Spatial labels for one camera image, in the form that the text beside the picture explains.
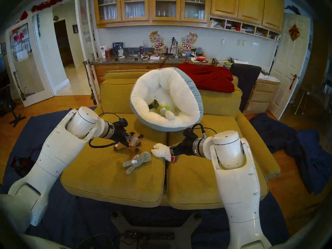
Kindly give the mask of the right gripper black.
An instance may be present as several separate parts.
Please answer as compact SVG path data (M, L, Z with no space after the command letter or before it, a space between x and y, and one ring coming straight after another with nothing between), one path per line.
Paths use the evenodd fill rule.
M193 144L196 140L196 134L192 128L187 128L183 131L184 139L177 146L171 146L170 151L172 156L187 155L194 156Z

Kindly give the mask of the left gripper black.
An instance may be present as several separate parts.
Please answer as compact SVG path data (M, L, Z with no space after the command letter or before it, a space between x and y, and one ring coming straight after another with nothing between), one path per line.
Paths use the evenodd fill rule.
M124 118L120 118L118 121L113 122L113 135L112 135L112 140L117 143L121 143L124 145L126 148L130 148L129 143L134 143L135 142L135 137L130 137L129 138L129 143L128 143L128 137L129 135L126 132L125 127L128 126L128 122Z

